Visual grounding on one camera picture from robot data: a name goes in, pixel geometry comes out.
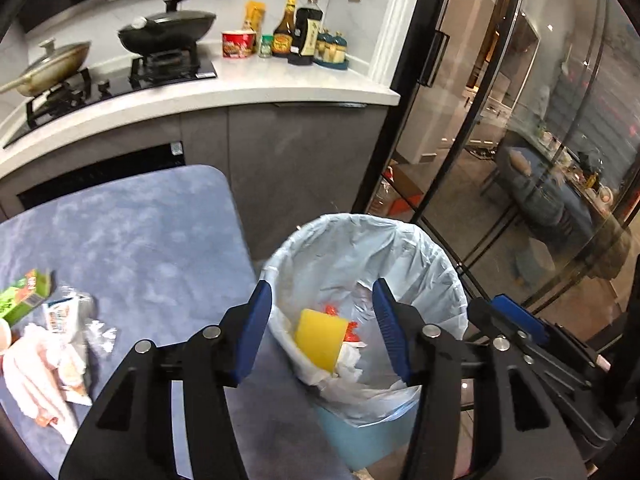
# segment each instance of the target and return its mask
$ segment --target black bottle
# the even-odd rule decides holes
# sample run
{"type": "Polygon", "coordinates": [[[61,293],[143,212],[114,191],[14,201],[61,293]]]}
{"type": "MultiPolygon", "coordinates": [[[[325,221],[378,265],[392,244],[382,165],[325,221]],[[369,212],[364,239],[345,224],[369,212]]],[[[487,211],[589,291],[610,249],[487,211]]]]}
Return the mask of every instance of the black bottle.
{"type": "Polygon", "coordinates": [[[310,65],[314,61],[316,41],[322,23],[322,10],[318,0],[307,0],[306,5],[296,11],[296,28],[289,54],[289,62],[294,65],[310,65]]]}

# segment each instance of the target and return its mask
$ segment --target yellow object in trash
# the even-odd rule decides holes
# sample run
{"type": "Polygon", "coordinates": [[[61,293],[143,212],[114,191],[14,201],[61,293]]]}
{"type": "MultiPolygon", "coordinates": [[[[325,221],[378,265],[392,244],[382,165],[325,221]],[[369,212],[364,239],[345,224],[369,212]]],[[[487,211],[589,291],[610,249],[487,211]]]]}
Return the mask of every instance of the yellow object in trash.
{"type": "Polygon", "coordinates": [[[318,368],[333,372],[349,322],[306,308],[300,314],[296,344],[318,368]]]}

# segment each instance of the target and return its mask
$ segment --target brown glass bottle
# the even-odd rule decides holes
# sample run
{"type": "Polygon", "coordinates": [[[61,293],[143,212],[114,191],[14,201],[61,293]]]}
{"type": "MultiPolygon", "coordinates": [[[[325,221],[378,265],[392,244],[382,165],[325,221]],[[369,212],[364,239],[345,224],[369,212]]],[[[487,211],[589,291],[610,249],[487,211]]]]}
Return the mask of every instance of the brown glass bottle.
{"type": "Polygon", "coordinates": [[[322,10],[318,0],[307,0],[296,12],[296,28],[293,31],[289,62],[294,65],[310,65],[314,60],[316,41],[322,23],[322,10]]]}
{"type": "Polygon", "coordinates": [[[293,39],[294,20],[293,13],[296,10],[296,0],[287,0],[287,6],[284,9],[284,16],[280,25],[273,31],[273,44],[271,45],[271,53],[277,57],[287,57],[291,50],[291,41],[293,39]]]}

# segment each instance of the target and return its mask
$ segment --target stove knob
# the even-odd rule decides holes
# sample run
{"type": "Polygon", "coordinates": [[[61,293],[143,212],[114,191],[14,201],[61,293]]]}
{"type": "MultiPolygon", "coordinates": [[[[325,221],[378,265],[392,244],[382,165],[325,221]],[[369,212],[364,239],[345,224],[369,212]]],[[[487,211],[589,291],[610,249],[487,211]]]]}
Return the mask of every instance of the stove knob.
{"type": "Polygon", "coordinates": [[[111,84],[109,83],[108,79],[107,81],[98,82],[98,92],[100,92],[101,94],[108,94],[110,87],[111,87],[111,84]]]}

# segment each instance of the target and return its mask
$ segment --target white countertop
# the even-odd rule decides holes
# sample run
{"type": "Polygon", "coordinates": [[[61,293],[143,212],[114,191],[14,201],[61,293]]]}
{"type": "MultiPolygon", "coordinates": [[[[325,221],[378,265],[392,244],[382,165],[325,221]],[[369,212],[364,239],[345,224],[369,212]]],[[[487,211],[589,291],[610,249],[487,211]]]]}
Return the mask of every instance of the white countertop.
{"type": "MultiPolygon", "coordinates": [[[[156,117],[255,103],[353,102],[395,106],[399,95],[352,70],[298,67],[285,59],[212,56],[217,79],[146,89],[96,103],[53,120],[0,150],[0,178],[62,146],[156,117]]],[[[26,120],[24,107],[0,124],[0,146],[26,120]]]]}

